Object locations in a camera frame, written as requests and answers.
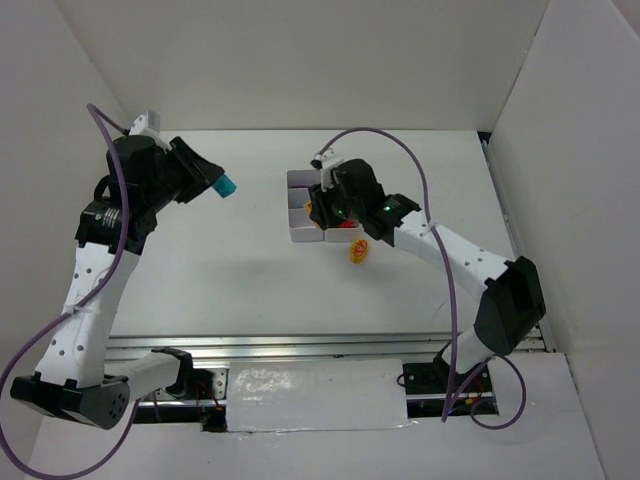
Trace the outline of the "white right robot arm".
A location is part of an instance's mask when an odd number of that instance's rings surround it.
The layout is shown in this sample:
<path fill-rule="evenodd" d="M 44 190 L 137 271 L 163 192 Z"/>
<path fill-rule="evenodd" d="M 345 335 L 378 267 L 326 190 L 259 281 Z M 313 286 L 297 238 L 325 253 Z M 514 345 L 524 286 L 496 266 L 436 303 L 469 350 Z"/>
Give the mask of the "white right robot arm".
<path fill-rule="evenodd" d="M 416 202 L 387 194 L 362 159 L 314 159 L 320 180 L 309 189 L 310 218 L 321 229 L 346 221 L 360 224 L 374 240 L 410 253 L 445 273 L 478 303 L 474 324 L 440 353 L 457 374 L 492 355 L 507 356 L 545 316 L 535 264 L 509 260 L 427 218 Z"/>

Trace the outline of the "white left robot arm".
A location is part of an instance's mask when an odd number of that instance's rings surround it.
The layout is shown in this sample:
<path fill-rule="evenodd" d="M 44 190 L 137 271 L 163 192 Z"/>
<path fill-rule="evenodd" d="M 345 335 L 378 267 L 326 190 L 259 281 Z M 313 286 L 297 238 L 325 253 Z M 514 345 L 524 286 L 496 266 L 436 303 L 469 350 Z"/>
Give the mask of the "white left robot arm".
<path fill-rule="evenodd" d="M 193 389 L 189 353 L 154 348 L 108 374 L 107 343 L 158 213 L 227 180 L 221 166 L 181 137 L 162 147 L 151 136 L 130 134 L 116 139 L 114 146 L 106 156 L 109 173 L 80 215 L 64 319 L 33 374 L 15 377 L 10 388 L 12 399 L 45 416 L 105 430 L 121 420 L 134 400 L 159 389 L 182 398 Z"/>

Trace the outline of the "teal and yellow brick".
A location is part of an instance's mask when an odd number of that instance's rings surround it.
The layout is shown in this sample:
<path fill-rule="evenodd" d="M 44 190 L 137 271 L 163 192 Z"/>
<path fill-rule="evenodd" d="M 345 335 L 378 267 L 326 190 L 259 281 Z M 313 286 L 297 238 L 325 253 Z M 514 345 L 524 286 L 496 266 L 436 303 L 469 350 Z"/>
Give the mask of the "teal and yellow brick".
<path fill-rule="evenodd" d="M 212 188 L 221 198 L 228 198 L 236 191 L 237 186 L 228 175 L 223 174 L 212 184 Z"/>

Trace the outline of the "orange butterfly block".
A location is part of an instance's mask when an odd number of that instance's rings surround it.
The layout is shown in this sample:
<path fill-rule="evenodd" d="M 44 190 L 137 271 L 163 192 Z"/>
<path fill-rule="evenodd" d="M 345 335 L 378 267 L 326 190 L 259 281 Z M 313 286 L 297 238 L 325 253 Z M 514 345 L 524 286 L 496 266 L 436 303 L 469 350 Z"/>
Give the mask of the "orange butterfly block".
<path fill-rule="evenodd" d="M 366 239 L 355 240 L 349 250 L 349 259 L 354 264 L 362 263 L 369 252 L 369 243 Z"/>

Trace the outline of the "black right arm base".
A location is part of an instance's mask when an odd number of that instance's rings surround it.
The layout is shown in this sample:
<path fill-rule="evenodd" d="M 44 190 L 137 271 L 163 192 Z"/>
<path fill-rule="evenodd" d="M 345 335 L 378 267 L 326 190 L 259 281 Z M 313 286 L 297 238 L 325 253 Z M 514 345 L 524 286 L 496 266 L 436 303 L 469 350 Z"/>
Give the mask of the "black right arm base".
<path fill-rule="evenodd" d="M 449 368 L 440 361 L 404 363 L 396 383 L 407 395 L 444 399 L 447 392 Z M 464 394 L 478 395 L 493 391 L 488 368 L 485 367 L 463 390 Z"/>

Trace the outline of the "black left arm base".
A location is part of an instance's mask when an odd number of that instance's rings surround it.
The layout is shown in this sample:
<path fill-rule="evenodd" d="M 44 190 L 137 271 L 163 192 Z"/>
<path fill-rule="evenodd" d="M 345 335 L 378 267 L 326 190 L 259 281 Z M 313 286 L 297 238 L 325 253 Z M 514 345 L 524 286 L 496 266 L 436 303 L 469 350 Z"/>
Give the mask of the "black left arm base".
<path fill-rule="evenodd" d="M 189 380 L 192 395 L 222 401 L 226 399 L 228 370 L 226 368 L 195 368 Z"/>

